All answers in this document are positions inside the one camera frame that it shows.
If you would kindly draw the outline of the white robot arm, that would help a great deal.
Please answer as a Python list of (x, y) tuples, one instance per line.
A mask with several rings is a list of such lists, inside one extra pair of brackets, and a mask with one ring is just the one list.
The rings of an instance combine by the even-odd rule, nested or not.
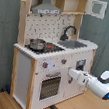
[(109, 71), (105, 71), (100, 77), (95, 77), (85, 71), (69, 69), (69, 76), (80, 85), (84, 85), (102, 100), (109, 100)]

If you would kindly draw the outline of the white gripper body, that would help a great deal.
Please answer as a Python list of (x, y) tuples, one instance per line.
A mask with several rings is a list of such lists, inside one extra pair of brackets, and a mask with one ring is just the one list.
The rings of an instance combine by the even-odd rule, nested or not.
[(90, 75), (85, 71), (74, 70), (73, 68), (69, 69), (69, 76), (72, 79), (76, 80), (80, 85), (86, 85)]

